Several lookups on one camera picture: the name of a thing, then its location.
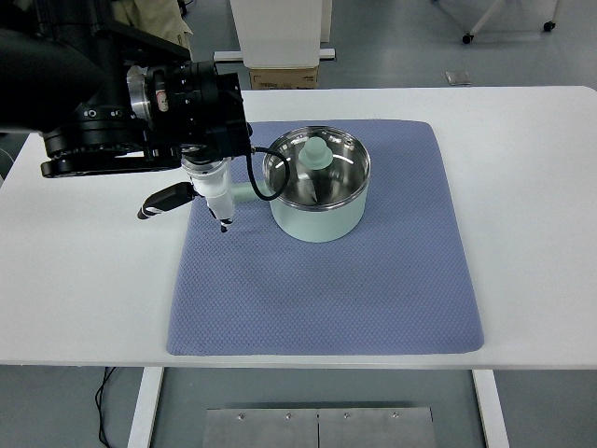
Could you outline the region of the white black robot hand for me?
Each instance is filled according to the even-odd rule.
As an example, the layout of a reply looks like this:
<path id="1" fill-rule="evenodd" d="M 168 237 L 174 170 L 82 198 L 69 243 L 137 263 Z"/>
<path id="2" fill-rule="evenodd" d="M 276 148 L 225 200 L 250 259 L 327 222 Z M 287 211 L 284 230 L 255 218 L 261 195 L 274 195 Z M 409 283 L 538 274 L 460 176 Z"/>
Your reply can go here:
<path id="1" fill-rule="evenodd" d="M 220 231 L 227 232 L 235 214 L 229 174 L 230 162 L 230 158 L 206 163 L 183 159 L 182 167 L 190 180 L 176 183 L 150 195 L 137 212 L 137 217 L 149 219 L 190 203 L 196 198 L 203 198 L 213 218 L 220 223 Z"/>

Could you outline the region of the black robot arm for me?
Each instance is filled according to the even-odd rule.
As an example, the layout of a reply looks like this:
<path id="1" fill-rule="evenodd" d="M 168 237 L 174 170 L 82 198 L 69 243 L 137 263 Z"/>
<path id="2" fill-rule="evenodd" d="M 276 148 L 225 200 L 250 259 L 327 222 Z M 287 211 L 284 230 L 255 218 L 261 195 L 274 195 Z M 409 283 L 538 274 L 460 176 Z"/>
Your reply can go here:
<path id="1" fill-rule="evenodd" d="M 1 129 L 41 134 L 48 178 L 187 169 L 143 217 L 225 193 L 229 162 L 256 152 L 237 76 L 117 21 L 107 1 L 2 3 Z"/>

